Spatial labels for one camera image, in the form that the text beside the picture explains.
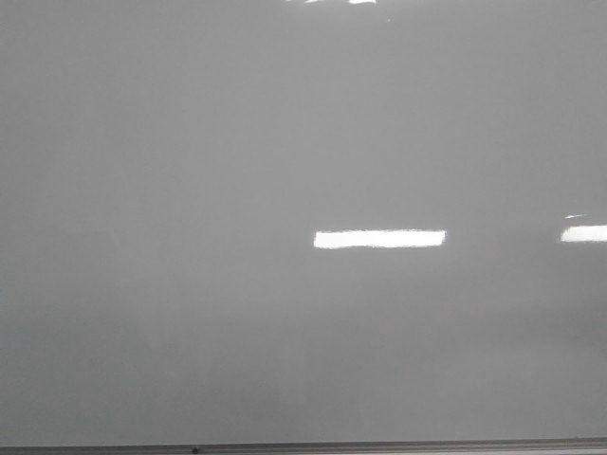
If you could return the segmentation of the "white whiteboard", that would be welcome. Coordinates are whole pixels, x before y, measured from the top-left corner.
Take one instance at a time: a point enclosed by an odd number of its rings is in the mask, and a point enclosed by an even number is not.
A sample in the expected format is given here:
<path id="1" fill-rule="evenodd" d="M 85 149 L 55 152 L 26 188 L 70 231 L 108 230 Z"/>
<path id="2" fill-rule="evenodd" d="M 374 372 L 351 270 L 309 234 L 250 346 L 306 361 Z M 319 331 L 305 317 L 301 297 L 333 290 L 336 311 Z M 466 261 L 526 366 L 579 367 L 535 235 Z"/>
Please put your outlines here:
<path id="1" fill-rule="evenodd" d="M 5 1 L 1 442 L 602 437 L 602 1 Z"/>

